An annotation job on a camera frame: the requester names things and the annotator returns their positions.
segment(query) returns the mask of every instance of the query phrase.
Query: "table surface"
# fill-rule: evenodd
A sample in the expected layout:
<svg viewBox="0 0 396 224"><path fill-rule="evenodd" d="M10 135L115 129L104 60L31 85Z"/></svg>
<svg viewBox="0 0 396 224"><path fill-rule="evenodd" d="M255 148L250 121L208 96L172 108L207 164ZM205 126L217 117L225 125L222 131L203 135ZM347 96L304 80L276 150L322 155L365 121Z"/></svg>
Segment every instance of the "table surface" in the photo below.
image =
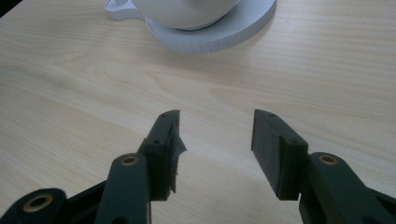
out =
<svg viewBox="0 0 396 224"><path fill-rule="evenodd" d="M257 35L206 55L164 49L104 4L25 0L0 20L0 214L103 181L172 109L188 151L153 223L302 223L250 151L256 108L396 197L396 1L279 0Z"/></svg>

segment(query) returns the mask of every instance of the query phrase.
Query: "white cup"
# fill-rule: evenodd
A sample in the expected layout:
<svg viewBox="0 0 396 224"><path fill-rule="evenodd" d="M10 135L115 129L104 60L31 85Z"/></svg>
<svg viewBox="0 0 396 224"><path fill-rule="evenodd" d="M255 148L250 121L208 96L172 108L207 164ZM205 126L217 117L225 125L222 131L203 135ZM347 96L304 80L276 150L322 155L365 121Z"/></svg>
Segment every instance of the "white cup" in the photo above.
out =
<svg viewBox="0 0 396 224"><path fill-rule="evenodd" d="M147 18L163 26L197 30L213 24L239 0L132 0Z"/></svg>

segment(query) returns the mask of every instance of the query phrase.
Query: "black plastic part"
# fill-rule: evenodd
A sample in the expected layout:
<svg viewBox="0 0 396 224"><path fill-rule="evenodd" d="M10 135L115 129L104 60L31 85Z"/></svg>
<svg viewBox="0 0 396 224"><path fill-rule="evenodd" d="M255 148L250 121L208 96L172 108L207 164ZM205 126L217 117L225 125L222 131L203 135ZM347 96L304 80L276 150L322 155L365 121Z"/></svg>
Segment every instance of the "black plastic part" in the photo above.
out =
<svg viewBox="0 0 396 224"><path fill-rule="evenodd" d="M150 222L146 157L137 153L116 158L110 169L95 224Z"/></svg>
<svg viewBox="0 0 396 224"><path fill-rule="evenodd" d="M387 211L393 215L393 219L396 223L396 199L376 191L375 189L371 189L371 192L374 194L376 199L382 204L382 206L387 209Z"/></svg>
<svg viewBox="0 0 396 224"><path fill-rule="evenodd" d="M106 181L97 184L67 200L68 224L91 224L94 222Z"/></svg>
<svg viewBox="0 0 396 224"><path fill-rule="evenodd" d="M161 114L137 151L148 161L151 201L166 201L170 190L176 192L178 157L186 151L178 131L179 114L179 110Z"/></svg>
<svg viewBox="0 0 396 224"><path fill-rule="evenodd" d="M298 200L308 144L277 115L256 110L251 149L279 200Z"/></svg>
<svg viewBox="0 0 396 224"><path fill-rule="evenodd" d="M313 153L306 166L327 224L391 224L395 220L341 158Z"/></svg>
<svg viewBox="0 0 396 224"><path fill-rule="evenodd" d="M17 200L3 215L0 224L65 223L59 216L66 205L61 189L39 189Z"/></svg>

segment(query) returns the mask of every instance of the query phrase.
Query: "wood grain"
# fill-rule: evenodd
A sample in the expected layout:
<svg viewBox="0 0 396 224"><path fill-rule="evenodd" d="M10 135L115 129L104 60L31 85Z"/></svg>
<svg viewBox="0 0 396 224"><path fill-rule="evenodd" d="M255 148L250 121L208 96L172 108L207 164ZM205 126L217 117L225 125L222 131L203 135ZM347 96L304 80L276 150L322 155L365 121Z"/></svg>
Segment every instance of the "wood grain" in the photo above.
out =
<svg viewBox="0 0 396 224"><path fill-rule="evenodd" d="M283 0L243 44L179 55L103 1L24 0L0 40L0 214L35 189L104 180L175 108L188 152L153 223L302 223L250 151L256 108L396 197L395 1Z"/></svg>

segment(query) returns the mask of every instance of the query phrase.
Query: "light wood surface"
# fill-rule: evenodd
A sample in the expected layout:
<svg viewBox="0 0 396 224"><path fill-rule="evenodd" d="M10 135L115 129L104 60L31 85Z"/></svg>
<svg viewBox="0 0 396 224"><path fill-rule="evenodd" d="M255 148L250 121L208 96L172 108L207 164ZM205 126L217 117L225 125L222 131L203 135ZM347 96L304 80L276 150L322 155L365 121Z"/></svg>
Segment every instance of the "light wood surface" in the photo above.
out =
<svg viewBox="0 0 396 224"><path fill-rule="evenodd" d="M181 110L177 194L153 223L302 223L250 151L254 109L396 197L396 1L279 0L243 44L179 55L102 0L23 0L0 19L0 214L21 196L73 196Z"/></svg>

